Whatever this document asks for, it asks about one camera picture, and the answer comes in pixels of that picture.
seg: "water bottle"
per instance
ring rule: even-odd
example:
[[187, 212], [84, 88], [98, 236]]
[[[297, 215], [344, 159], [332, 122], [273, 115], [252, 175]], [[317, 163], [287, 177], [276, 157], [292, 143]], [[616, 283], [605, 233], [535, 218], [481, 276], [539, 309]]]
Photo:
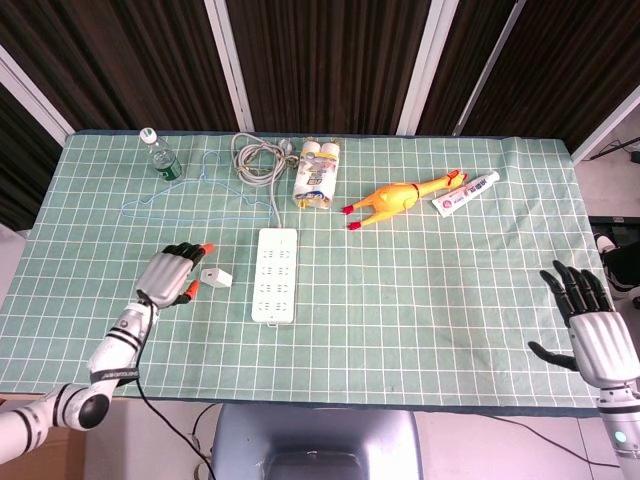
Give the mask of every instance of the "water bottle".
[[158, 134], [153, 128], [143, 128], [140, 130], [140, 140], [149, 147], [149, 155], [153, 167], [167, 181], [175, 180], [182, 175], [182, 165], [176, 158], [176, 154], [167, 142], [158, 138]]

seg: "yellow rubber chicken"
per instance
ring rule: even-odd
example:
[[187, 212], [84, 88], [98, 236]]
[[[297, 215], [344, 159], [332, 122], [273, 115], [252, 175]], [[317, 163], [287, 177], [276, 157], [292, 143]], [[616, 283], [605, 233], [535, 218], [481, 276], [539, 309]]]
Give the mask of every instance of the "yellow rubber chicken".
[[376, 211], [373, 215], [361, 222], [353, 222], [348, 225], [349, 230], [357, 230], [365, 225], [370, 225], [380, 220], [386, 220], [396, 213], [404, 212], [413, 207], [418, 199], [426, 194], [442, 190], [453, 190], [461, 186], [467, 179], [466, 173], [454, 170], [444, 177], [425, 183], [393, 183], [379, 188], [367, 198], [342, 209], [342, 213], [349, 215], [354, 210], [362, 207], [373, 207]]

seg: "dark curtain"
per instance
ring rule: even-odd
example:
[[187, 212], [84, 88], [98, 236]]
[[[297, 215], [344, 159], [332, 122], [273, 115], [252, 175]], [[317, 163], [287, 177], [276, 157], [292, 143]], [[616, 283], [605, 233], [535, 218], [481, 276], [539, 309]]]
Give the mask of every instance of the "dark curtain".
[[0, 223], [33, 226], [62, 147], [0, 85]]
[[2, 0], [0, 43], [77, 130], [238, 128], [202, 0]]
[[463, 135], [552, 137], [575, 150], [640, 84], [640, 2], [529, 1]]
[[458, 3], [418, 135], [451, 135], [514, 4], [514, 0]]
[[227, 4], [257, 131], [395, 133], [428, 1]]

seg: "white power strip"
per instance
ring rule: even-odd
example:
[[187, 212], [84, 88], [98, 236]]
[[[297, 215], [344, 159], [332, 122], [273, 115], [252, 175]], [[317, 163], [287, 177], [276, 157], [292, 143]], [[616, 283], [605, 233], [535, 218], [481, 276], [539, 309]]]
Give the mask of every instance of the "white power strip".
[[263, 228], [253, 284], [254, 322], [280, 325], [295, 318], [298, 234], [293, 228]]

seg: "robotic arm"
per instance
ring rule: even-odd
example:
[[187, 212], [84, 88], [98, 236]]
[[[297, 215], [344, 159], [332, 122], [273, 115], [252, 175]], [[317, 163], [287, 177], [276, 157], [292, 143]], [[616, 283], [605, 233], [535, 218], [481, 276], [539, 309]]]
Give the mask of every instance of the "robotic arm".
[[49, 428], [86, 431], [106, 417], [114, 390], [138, 378], [132, 366], [147, 341], [158, 311], [191, 301], [199, 282], [180, 293], [187, 275], [212, 245], [170, 245], [153, 256], [130, 303], [89, 359], [91, 385], [68, 383], [16, 410], [0, 414], [0, 464], [44, 443]]
[[551, 353], [536, 342], [529, 347], [552, 365], [579, 372], [600, 389], [597, 408], [626, 479], [640, 478], [640, 394], [635, 381], [640, 361], [620, 314], [614, 311], [600, 281], [557, 260], [561, 284], [549, 272], [542, 279], [553, 293], [575, 356]]

